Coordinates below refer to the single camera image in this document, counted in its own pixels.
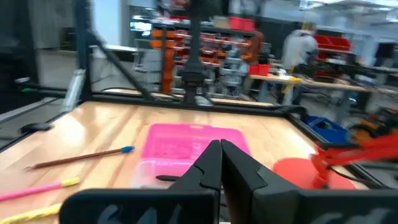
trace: pink plastic container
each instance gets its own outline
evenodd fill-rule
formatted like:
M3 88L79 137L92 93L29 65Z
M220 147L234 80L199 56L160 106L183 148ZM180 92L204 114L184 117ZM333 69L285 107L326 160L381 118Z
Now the pink plastic container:
M199 124L153 124L141 158L195 161L215 139L228 140L251 155L243 134L236 129Z
M192 164L192 161L176 161L175 159L143 159L136 167L131 187L134 189L167 189L173 182L158 180L156 176L181 177Z

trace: desk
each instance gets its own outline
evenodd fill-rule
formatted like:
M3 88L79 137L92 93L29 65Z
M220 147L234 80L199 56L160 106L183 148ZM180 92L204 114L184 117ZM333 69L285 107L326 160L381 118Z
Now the desk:
M347 116L347 112L349 111L350 101L349 98L353 91L361 91L361 92L375 92L375 93L388 93L388 94L398 94L396 91L388 90L388 89L369 89L361 86L353 86L353 85L344 85L339 83L324 83L324 82L295 82L293 80L284 80L281 79L278 75L273 75L271 73L268 74L267 77L260 75L251 75L252 79L262 80L262 84L260 87L259 93L259 101L264 102L267 95L267 82L274 83L294 83L296 85L308 86L308 87L317 87L317 88L326 88L331 90L341 90L343 91L343 98L341 99L341 106L336 113L335 122L339 125L342 124L344 118Z
M129 187L147 132L154 123L197 123L238 129L245 135L253 158L268 168L281 158L307 158L314 153L314 143L282 118L86 102L55 120L50 131L32 134L0 153L0 194L75 176L81 177L81 184L0 202L0 218L63 202L78 190ZM39 162L126 145L133 145L136 150L30 172L22 170ZM361 184L356 186L365 189ZM33 223L57 223L56 219L48 217Z

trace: lab floor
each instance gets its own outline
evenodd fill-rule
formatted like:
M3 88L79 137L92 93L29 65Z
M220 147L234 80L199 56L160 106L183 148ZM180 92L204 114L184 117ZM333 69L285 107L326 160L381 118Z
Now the lab floor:
M39 74L41 82L46 86L53 86L59 88L68 88L69 82L73 75L73 71L76 69L75 54L70 52L59 52L59 51L40 51L38 57ZM103 90L105 88L133 88L129 82L120 75L116 69L112 69L112 66L107 63L104 59L93 59L91 73L93 77L94 90ZM123 62L123 65L129 70L132 68L132 63ZM335 117L336 110L335 106L327 105L322 102L322 99L315 100L318 96L307 95L302 99L302 105L306 107L311 115L324 116L330 120ZM275 103L273 96L267 96L267 102ZM374 110L378 106L386 106L396 104L396 101L392 101L383 96L375 96L370 102L370 110ZM43 107L36 110L30 111L22 116L0 124L0 145L7 144L11 139L18 137L18 129L24 125L30 123L39 123L53 118L59 114L62 100L51 102ZM355 123L357 118L349 118L344 126L351 123Z

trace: pencil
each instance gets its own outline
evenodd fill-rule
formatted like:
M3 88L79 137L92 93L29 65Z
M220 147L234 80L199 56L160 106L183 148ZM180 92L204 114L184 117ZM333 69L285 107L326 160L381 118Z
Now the pencil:
M110 150L110 151L96 152L96 153L93 153L93 154L88 154L88 155L83 155L83 156L76 156L76 157L71 157L71 158L66 158L66 159L59 159L59 160L56 160L56 161L43 162L43 163L40 163L40 164L34 164L32 166L26 167L25 170L32 170L32 169L39 169L39 168L50 167L50 166L57 166L57 165L66 164L66 163L69 163L69 162L75 162L75 161L83 160L83 159L90 159L90 158L94 158L94 157L100 157L100 156L106 156L106 155L110 155L110 154L115 154L115 153L118 153L118 152L129 153L133 149L134 149L133 146L126 146L126 147L123 147L121 149L114 149L114 150Z
M55 190L55 189L60 189L63 187L69 187L72 185L76 185L79 182L80 182L80 178L75 177L75 178L64 180L62 182L57 182L54 184L48 184L48 185L41 186L41 187L32 187L29 189L24 189L24 190L12 192L12 193L5 194L5 195L0 195L0 201L12 199L12 198L23 197L26 195L36 194L36 193L40 193L40 192L45 192L48 190Z
M5 218L0 220L0 224L13 224L27 222L29 220L47 217L50 215L56 215L60 212L62 203L51 205L47 208L40 208L30 212L26 212L20 215L14 215L13 217Z

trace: clear plastic box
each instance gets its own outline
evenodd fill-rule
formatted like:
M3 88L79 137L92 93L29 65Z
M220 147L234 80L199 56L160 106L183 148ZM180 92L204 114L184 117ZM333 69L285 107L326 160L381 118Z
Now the clear plastic box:
M167 189L173 182L156 179L158 175L181 177L193 161L178 159L142 159L134 171L131 187L134 189Z

